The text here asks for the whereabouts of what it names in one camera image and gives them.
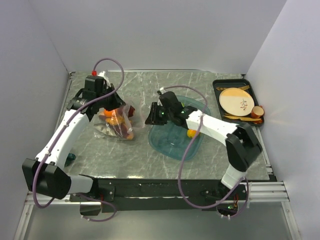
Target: orange cup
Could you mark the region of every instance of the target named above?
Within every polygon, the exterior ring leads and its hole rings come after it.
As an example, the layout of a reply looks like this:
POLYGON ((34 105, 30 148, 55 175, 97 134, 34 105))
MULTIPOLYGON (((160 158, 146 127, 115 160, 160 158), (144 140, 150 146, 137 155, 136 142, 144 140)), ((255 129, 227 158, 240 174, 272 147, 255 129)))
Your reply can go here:
POLYGON ((251 110, 251 118, 253 119, 260 119, 265 114, 264 109, 262 106, 254 106, 251 110))

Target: cable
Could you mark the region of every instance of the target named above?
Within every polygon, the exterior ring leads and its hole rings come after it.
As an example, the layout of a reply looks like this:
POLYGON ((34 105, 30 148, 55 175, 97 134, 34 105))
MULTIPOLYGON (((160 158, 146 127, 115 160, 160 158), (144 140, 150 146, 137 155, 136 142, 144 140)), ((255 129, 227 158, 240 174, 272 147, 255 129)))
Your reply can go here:
POLYGON ((231 194, 232 192, 237 188, 237 186, 240 184, 240 182, 245 179, 247 181, 247 194, 246 194, 246 201, 244 203, 244 207, 247 205, 247 202, 248 202, 248 197, 249 197, 249 183, 248 183, 248 180, 245 178, 245 177, 242 177, 239 179, 239 181, 233 186, 233 188, 219 201, 216 201, 214 204, 211 204, 211 205, 207 205, 207 206, 199 206, 199 205, 196 205, 192 202, 190 202, 187 197, 185 196, 183 190, 182 190, 182 186, 181 186, 181 175, 182 175, 182 169, 184 167, 184 162, 185 162, 185 159, 186 159, 186 156, 190 150, 190 147, 191 145, 194 143, 194 141, 196 140, 197 136, 199 135, 200 133, 200 129, 201 127, 203 126, 203 122, 204 122, 204 112, 208 106, 208 101, 206 99, 206 97, 201 93, 199 92, 198 90, 196 90, 195 88, 193 87, 190 87, 190 86, 186 86, 186 85, 174 85, 174 86, 168 86, 168 87, 164 87, 165 90, 167 89, 172 89, 172 88, 187 88, 187 89, 190 89, 190 90, 193 90, 195 91, 196 93, 198 93, 204 100, 204 107, 202 109, 202 114, 200 116, 200 124, 199 124, 199 127, 198 129, 196 130, 196 133, 195 133, 195 136, 191 139, 191 141, 189 142, 188 146, 186 147, 184 153, 183 153, 183 156, 182 156, 182 159, 181 159, 181 163, 180 163, 180 167, 179 167, 179 172, 178 172, 178 188, 179 188, 179 192, 182 196, 182 198, 184 199, 184 201, 189 204, 190 206, 196 208, 196 209, 210 209, 210 208, 214 208, 216 206, 218 206, 219 204, 221 204, 224 200, 226 200, 231 194))
POLYGON ((84 195, 84 194, 82 194, 82 193, 77 193, 76 195, 78 195, 78 196, 80 196, 80 197, 82 197, 82 198, 84 198, 84 199, 87 199, 88 201, 100 202, 100 203, 102 203, 102 204, 109 205, 110 207, 113 208, 113 214, 112 214, 111 216, 105 218, 105 219, 92 219, 92 218, 89 218, 89 217, 87 217, 87 216, 82 216, 84 219, 86 219, 86 220, 88 220, 88 221, 90 221, 90 222, 97 222, 97 223, 105 222, 105 221, 108 221, 108 220, 112 219, 112 218, 116 215, 116 213, 117 213, 117 209, 116 209, 115 205, 113 205, 113 204, 110 203, 110 202, 103 201, 103 200, 98 200, 98 199, 93 199, 93 198, 88 197, 88 196, 86 196, 86 195, 84 195))
MULTIPOLYGON (((45 205, 40 205, 39 202, 38 202, 38 199, 37 199, 37 192, 36 192, 36 190, 37 190, 37 181, 38 181, 38 177, 39 177, 40 170, 41 170, 42 166, 44 165, 44 163, 46 162, 46 160, 48 159, 49 155, 51 154, 51 152, 52 152, 52 150, 54 149, 55 145, 57 144, 58 140, 60 139, 60 137, 62 136, 62 134, 64 133, 64 131, 65 131, 66 128, 68 127, 68 125, 71 123, 71 121, 74 119, 74 117, 75 117, 78 113, 80 113, 83 109, 85 109, 85 108, 88 107, 89 105, 91 105, 91 104, 93 104, 93 103, 95 103, 95 102, 97 102, 97 101, 100 101, 100 100, 102 100, 102 99, 105 99, 105 98, 111 96, 112 94, 114 94, 114 93, 121 87, 121 85, 123 84, 123 82, 124 82, 124 80, 125 80, 125 71, 124 71, 123 67, 121 66, 121 64, 120 64, 118 61, 116 61, 116 60, 114 60, 114 59, 112 59, 112 58, 109 58, 109 57, 100 59, 100 60, 94 65, 93 71, 96 71, 97 65, 98 65, 100 62, 104 61, 104 60, 112 61, 112 62, 116 63, 116 64, 119 66, 119 68, 121 69, 121 74, 122 74, 121 81, 120 81, 119 85, 118 85, 113 91, 107 93, 106 95, 103 95, 103 96, 101 96, 101 97, 98 97, 98 98, 96 98, 96 99, 94 99, 94 100, 91 100, 91 101, 87 102, 85 105, 81 106, 79 109, 77 109, 77 110, 71 115, 71 117, 66 121, 65 125, 61 128, 60 132, 57 134, 56 138, 53 140, 51 146, 50 146, 49 149, 48 149, 48 152, 44 155, 44 158, 41 160, 41 162, 39 163, 39 165, 38 165, 38 167, 37 167, 37 169, 36 169, 36 171, 35 171, 34 178, 33 178, 33 183, 32 183, 32 196, 33 196, 33 201, 34 201, 34 204, 35 204, 38 208, 40 208, 40 209, 44 209, 44 208, 48 207, 48 206, 52 203, 52 201, 54 200, 54 198, 52 198, 47 204, 45 204, 45 205)), ((101 202, 101 203, 104 203, 104 204, 108 204, 108 205, 110 205, 110 206, 112 205, 111 203, 107 203, 107 202, 105 202, 105 201, 96 200, 96 199, 93 199, 93 198, 90 198, 90 197, 86 197, 86 199, 87 199, 87 200, 91 200, 91 201, 98 201, 98 202, 101 202)), ((114 214, 113 214, 111 217, 113 217, 113 216, 116 214, 116 211, 117 211, 117 210, 116 210, 116 207, 115 207, 114 205, 112 205, 112 207, 113 207, 113 209, 114 209, 115 211, 114 211, 114 214)))
POLYGON ((238 210, 238 212, 232 216, 230 216, 230 218, 234 218, 236 216, 238 216, 246 207, 249 201, 249 181, 246 177, 243 177, 246 183, 246 196, 245 196, 245 201, 243 206, 240 208, 240 210, 238 210))

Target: small dark object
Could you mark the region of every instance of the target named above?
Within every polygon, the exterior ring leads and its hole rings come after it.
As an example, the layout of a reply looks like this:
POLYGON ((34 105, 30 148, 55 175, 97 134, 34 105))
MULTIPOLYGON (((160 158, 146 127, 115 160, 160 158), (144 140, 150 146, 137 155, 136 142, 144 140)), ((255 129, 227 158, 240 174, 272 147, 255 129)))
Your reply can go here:
MULTIPOLYGON (((247 90, 244 90, 244 91, 251 95, 251 97, 254 101, 254 105, 259 106, 259 103, 257 101, 257 98, 255 96, 254 90, 253 90, 250 82, 244 78, 241 78, 241 79, 217 79, 212 82, 212 85, 213 85, 213 90, 214 90, 214 94, 216 97, 216 101, 218 102, 218 107, 219 107, 221 118, 226 122, 236 123, 236 122, 239 122, 240 120, 233 120, 233 119, 229 119, 229 118, 224 117, 224 115, 227 112, 221 107, 221 105, 219 103, 219 97, 220 97, 220 94, 222 91, 217 90, 218 87, 220 87, 220 88, 240 88, 240 87, 244 87, 246 85, 249 85, 250 88, 247 90)), ((248 122, 248 124, 251 126, 261 126, 265 122, 265 119, 263 116, 261 117, 261 119, 262 119, 262 123, 255 124, 253 122, 248 122)))
POLYGON ((226 203, 222 203, 220 204, 219 206, 216 207, 216 210, 221 214, 221 215, 224 215, 224 216, 233 216, 235 215, 237 212, 238 212, 238 205, 237 206, 234 206, 232 204, 226 204, 226 203))
POLYGON ((69 153, 68 157, 66 158, 64 166, 67 167, 69 166, 74 160, 76 160, 76 155, 73 153, 69 153))
POLYGON ((135 114, 136 109, 133 106, 130 106, 128 117, 131 118, 135 114))
POLYGON ((145 120, 146 125, 165 125, 168 122, 168 116, 165 113, 165 108, 159 106, 156 102, 151 104, 150 113, 145 120))

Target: orange fruit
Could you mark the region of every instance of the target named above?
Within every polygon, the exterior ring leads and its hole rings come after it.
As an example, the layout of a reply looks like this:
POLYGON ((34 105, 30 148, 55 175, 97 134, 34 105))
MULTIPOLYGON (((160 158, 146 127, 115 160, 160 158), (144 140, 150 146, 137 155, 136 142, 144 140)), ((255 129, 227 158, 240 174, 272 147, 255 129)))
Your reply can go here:
POLYGON ((192 139, 196 135, 196 132, 196 130, 188 129, 188 131, 186 131, 186 135, 192 139))
POLYGON ((112 117, 115 117, 116 116, 116 110, 112 110, 112 111, 107 111, 107 110, 103 110, 103 113, 104 115, 107 117, 107 118, 112 118, 112 117))

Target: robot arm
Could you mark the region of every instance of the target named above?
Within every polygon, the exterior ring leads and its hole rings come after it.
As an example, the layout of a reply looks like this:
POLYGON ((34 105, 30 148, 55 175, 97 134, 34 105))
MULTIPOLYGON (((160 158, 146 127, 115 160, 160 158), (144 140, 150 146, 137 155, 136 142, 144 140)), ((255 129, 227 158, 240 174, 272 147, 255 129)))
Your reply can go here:
POLYGON ((168 121, 186 129, 197 130, 203 114, 200 132, 226 146, 229 166, 221 182, 232 189, 247 173, 250 165, 262 151, 262 147, 251 126, 242 122, 229 123, 202 113, 192 106, 183 106, 172 92, 158 92, 159 101, 153 102, 145 121, 149 125, 164 125, 168 121))
POLYGON ((63 171, 65 162, 75 141, 99 109, 105 108, 106 110, 111 111, 123 106, 125 102, 115 92, 109 97, 84 108, 67 125, 67 128, 60 138, 58 138, 58 135, 77 109, 93 99, 97 99, 112 92, 114 89, 114 86, 110 84, 105 77, 93 75, 87 76, 84 88, 82 88, 68 104, 64 118, 51 140, 35 159, 27 158, 22 165, 23 174, 30 191, 32 191, 35 172, 40 161, 44 159, 52 143, 57 141, 40 170, 36 192, 56 199, 62 199, 67 194, 73 193, 91 193, 92 195, 98 193, 99 189, 96 179, 84 175, 67 175, 63 171))

